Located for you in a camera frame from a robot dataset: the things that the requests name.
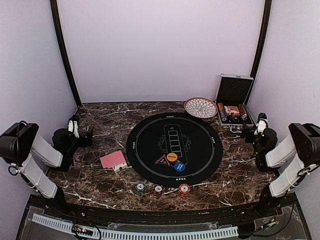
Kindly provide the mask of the red triangular all-in marker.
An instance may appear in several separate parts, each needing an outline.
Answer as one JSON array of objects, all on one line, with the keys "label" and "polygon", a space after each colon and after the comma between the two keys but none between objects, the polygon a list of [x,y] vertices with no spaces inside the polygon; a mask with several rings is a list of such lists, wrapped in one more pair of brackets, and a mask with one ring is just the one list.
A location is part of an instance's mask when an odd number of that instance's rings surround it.
[{"label": "red triangular all-in marker", "polygon": [[161,156],[156,162],[156,165],[162,165],[162,166],[170,166],[169,161],[167,160],[166,155],[164,154],[163,156]]}]

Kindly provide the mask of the orange big blind button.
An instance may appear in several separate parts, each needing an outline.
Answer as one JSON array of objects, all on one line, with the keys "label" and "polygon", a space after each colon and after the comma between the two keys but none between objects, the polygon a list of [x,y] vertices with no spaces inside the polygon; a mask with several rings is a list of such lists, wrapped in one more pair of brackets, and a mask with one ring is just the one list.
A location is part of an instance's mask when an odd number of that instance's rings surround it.
[{"label": "orange big blind button", "polygon": [[169,162],[176,162],[178,160],[178,155],[174,152],[170,152],[167,154],[166,158]]}]

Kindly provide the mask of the red poker chip stack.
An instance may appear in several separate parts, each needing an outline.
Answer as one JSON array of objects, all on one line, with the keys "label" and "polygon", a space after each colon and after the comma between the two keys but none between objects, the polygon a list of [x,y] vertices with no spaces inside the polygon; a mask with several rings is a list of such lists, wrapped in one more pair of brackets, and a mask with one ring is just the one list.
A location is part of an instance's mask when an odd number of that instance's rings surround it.
[{"label": "red poker chip stack", "polygon": [[178,188],[178,193],[181,197],[186,197],[187,195],[189,195],[191,191],[191,188],[188,184],[181,184]]}]

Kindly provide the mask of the orange black poker chip stack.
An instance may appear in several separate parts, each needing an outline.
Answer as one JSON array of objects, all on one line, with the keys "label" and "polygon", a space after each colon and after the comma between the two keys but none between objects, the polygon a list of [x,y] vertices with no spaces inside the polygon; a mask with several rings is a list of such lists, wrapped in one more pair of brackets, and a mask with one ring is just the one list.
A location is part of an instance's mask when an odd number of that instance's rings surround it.
[{"label": "orange black poker chip stack", "polygon": [[163,192],[163,187],[162,187],[161,185],[156,185],[156,186],[154,187],[153,192],[154,192],[155,194],[161,194],[161,193]]}]

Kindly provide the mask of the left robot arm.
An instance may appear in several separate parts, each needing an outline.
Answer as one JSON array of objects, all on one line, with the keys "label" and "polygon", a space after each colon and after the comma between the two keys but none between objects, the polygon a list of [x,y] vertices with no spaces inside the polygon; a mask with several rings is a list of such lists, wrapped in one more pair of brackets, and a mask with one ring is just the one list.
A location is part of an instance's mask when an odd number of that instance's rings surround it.
[{"label": "left robot arm", "polygon": [[32,189],[52,201],[50,208],[60,218],[67,218],[71,208],[65,203],[63,190],[48,178],[35,158],[49,168],[67,172],[74,165],[78,148],[93,144],[93,130],[79,132],[79,121],[79,117],[73,115],[67,128],[54,132],[52,144],[41,136],[38,124],[24,120],[14,123],[0,136],[0,156],[9,165],[9,173],[20,175]]}]

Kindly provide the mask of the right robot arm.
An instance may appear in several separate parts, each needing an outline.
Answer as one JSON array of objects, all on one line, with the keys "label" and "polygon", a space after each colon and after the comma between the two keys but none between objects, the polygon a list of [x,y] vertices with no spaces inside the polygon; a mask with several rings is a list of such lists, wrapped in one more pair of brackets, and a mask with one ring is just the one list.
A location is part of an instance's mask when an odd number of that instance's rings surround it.
[{"label": "right robot arm", "polygon": [[255,213],[266,217],[289,192],[320,166],[320,128],[313,123],[291,123],[289,134],[278,142],[277,133],[269,128],[265,113],[256,125],[243,124],[240,136],[254,148],[260,172],[283,168],[281,174],[265,186],[255,205]]}]

